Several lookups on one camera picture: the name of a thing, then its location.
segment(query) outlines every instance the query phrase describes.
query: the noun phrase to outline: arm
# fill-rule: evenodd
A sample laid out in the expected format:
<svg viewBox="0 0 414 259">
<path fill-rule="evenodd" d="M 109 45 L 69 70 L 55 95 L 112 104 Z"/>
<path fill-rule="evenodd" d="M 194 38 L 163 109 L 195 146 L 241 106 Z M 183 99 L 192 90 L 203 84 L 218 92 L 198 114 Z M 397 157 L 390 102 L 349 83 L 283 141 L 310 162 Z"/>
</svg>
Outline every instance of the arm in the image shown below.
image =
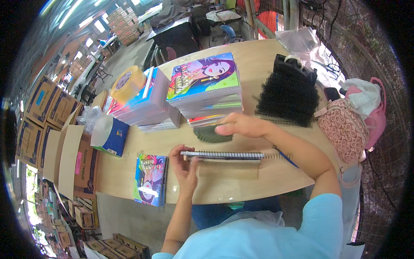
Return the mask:
<svg viewBox="0 0 414 259">
<path fill-rule="evenodd" d="M 231 113 L 215 128 L 217 134 L 231 135 L 239 133 L 246 137 L 262 137 L 275 144 L 283 153 L 291 153 L 292 161 L 315 181 L 311 199 L 319 194 L 333 193 L 341 196 L 335 169 L 327 155 L 307 142 L 290 134 L 269 121 Z"/>
<path fill-rule="evenodd" d="M 197 186 L 197 158 L 191 161 L 184 161 L 181 151 L 194 151 L 184 145 L 174 147 L 168 155 L 170 165 L 180 184 L 180 194 L 173 217 L 168 225 L 165 234 L 164 245 L 161 252 L 176 254 L 188 238 L 191 224 L 191 206 L 194 190 Z"/>
</svg>

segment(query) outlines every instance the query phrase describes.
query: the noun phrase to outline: pink sticky note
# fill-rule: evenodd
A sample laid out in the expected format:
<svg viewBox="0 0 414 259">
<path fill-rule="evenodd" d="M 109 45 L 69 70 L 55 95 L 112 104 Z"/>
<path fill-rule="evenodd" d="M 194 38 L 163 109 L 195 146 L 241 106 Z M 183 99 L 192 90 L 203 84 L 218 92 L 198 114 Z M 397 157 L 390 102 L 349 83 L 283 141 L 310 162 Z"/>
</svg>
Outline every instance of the pink sticky note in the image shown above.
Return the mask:
<svg viewBox="0 0 414 259">
<path fill-rule="evenodd" d="M 75 174 L 80 173 L 80 163 L 82 161 L 82 153 L 78 152 L 78 155 L 76 157 L 76 167 L 75 167 Z"/>
</svg>

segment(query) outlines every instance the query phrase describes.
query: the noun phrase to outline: packing tape roll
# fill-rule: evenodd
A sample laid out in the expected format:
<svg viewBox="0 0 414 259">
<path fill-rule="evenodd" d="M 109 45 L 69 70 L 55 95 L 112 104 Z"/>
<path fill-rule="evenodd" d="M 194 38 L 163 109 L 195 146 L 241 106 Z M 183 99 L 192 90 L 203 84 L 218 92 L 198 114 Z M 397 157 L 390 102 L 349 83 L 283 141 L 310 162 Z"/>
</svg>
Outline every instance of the packing tape roll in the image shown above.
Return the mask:
<svg viewBox="0 0 414 259">
<path fill-rule="evenodd" d="M 140 92 L 146 78 L 142 70 L 137 65 L 133 65 L 125 70 L 113 84 L 112 98 L 121 104 L 126 104 Z"/>
</svg>

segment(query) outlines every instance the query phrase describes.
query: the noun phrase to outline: black wire coil bundle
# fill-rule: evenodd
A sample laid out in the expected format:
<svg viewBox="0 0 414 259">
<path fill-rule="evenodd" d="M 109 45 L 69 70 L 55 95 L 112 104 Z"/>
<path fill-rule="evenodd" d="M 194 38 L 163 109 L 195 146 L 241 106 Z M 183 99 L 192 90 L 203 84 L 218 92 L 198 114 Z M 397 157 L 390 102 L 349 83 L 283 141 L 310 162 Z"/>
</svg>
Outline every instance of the black wire coil bundle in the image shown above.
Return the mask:
<svg viewBox="0 0 414 259">
<path fill-rule="evenodd" d="M 319 103 L 316 69 L 301 68 L 296 59 L 277 54 L 273 73 L 262 84 L 255 114 L 283 126 L 310 128 Z"/>
</svg>

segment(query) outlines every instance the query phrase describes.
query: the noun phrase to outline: window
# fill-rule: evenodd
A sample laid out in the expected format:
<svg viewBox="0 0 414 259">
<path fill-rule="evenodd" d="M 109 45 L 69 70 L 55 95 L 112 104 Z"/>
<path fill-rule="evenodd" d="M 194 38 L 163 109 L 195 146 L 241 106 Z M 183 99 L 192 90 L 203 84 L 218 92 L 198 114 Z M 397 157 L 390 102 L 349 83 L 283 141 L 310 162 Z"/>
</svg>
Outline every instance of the window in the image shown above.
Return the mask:
<svg viewBox="0 0 414 259">
<path fill-rule="evenodd" d="M 79 27 L 83 27 L 85 24 L 87 24 L 88 22 L 91 22 L 92 20 L 93 20 L 93 17 L 92 16 L 86 18 L 86 20 L 84 20 L 83 22 L 81 22 L 79 24 Z"/>
<path fill-rule="evenodd" d="M 80 59 L 82 56 L 83 56 L 82 53 L 80 53 L 80 51 L 78 51 L 78 53 L 76 53 L 76 56 L 75 56 L 75 58 L 73 60 L 75 60 L 77 58 Z"/>
<path fill-rule="evenodd" d="M 98 30 L 99 30 L 101 33 L 105 31 L 105 28 L 103 27 L 102 23 L 101 23 L 99 20 L 97 20 L 97 21 L 95 22 L 95 26 L 96 26 L 96 28 L 98 28 Z"/>
<path fill-rule="evenodd" d="M 106 18 L 108 18 L 108 14 L 105 12 L 105 13 L 103 13 L 103 15 L 102 15 L 102 19 L 103 19 L 106 23 L 109 23 L 109 22 L 108 22 L 108 20 L 107 20 Z"/>
<path fill-rule="evenodd" d="M 94 41 L 91 38 L 88 38 L 85 42 L 86 47 L 90 47 Z"/>
</svg>

